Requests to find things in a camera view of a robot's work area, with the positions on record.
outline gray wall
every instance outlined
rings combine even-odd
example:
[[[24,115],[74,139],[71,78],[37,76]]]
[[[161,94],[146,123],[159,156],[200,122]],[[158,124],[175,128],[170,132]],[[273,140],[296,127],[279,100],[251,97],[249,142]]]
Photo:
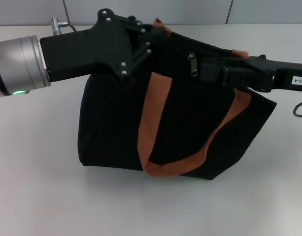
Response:
[[[225,24],[232,0],[65,0],[70,20],[92,25],[99,9],[134,15],[144,23]],[[66,21],[62,0],[0,0],[0,26]],[[229,24],[302,23],[302,0],[233,0]]]

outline zipper pull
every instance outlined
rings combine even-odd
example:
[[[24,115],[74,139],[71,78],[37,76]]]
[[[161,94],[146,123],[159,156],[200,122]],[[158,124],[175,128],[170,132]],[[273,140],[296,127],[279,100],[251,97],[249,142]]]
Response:
[[[194,53],[189,53],[188,60],[191,61],[191,77],[196,77],[198,75],[196,56]]]

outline white surface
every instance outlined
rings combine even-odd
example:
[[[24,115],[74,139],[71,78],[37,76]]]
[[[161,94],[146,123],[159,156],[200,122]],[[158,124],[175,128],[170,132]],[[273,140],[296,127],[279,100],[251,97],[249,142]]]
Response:
[[[302,25],[174,26],[251,55],[302,63]],[[0,40],[51,33],[0,27]],[[302,236],[302,92],[278,105],[244,157],[213,181],[156,179],[78,161],[86,77],[0,99],[0,236]]]
[[[156,17],[166,24],[225,24],[231,0],[66,0],[73,24],[94,24],[97,12],[110,8],[116,15],[134,15],[144,23]]]
[[[53,16],[66,21],[62,0],[0,0],[0,26],[49,25]]]
[[[234,0],[228,23],[302,23],[302,0]]]

